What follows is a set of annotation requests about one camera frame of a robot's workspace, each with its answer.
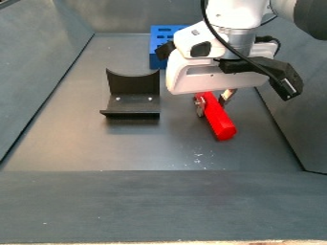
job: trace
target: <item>white robot body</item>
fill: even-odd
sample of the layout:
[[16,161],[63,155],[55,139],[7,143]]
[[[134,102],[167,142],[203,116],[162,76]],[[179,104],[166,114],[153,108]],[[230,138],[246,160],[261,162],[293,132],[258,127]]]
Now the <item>white robot body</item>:
[[271,12],[269,0],[210,0],[207,15],[214,26],[230,29],[253,29],[262,16]]
[[[274,58],[277,44],[254,44],[255,29],[271,12],[269,0],[210,0],[207,15],[218,34],[245,56]],[[173,94],[235,89],[262,85],[267,76],[255,72],[227,75],[218,60],[239,57],[215,38],[203,21],[174,35],[177,49],[170,54],[166,86]]]
[[[275,43],[254,44],[250,56],[274,58]],[[170,54],[166,86],[171,94],[189,94],[263,85],[269,77],[255,72],[225,74],[218,61],[210,57],[185,58],[179,50]]]

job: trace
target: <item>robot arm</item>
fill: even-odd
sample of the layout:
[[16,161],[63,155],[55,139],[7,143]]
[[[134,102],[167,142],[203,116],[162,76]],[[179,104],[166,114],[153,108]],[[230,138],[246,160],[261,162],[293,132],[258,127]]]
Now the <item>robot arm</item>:
[[255,43],[267,13],[293,21],[317,39],[327,39],[326,0],[210,0],[203,21],[174,35],[166,85],[173,94],[262,85],[267,78],[283,100],[302,93],[293,67],[274,60],[275,42]]

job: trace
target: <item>blue object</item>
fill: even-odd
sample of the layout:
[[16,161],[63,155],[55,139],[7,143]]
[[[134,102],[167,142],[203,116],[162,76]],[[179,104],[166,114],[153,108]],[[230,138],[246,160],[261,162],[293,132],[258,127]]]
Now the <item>blue object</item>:
[[150,40],[150,69],[166,69],[167,60],[159,60],[155,50],[173,39],[174,34],[189,27],[187,25],[151,26]]

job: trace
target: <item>bin floor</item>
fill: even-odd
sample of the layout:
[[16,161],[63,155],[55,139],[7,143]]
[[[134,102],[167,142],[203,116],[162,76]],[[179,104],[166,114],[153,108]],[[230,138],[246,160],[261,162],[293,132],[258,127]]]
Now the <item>bin floor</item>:
[[298,171],[259,95],[239,90],[226,110],[238,127],[219,142],[195,114],[194,95],[173,96],[162,71],[159,121],[112,122],[106,68],[124,75],[150,70],[150,34],[98,34],[2,164],[3,171],[238,170]]

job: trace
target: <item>black u-shaped stand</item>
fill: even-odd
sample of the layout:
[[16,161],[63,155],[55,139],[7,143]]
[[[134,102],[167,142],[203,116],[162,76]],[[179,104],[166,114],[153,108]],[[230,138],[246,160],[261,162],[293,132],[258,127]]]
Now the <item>black u-shaped stand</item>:
[[161,71],[143,76],[124,76],[106,69],[110,87],[107,109],[112,119],[158,119],[161,117]]

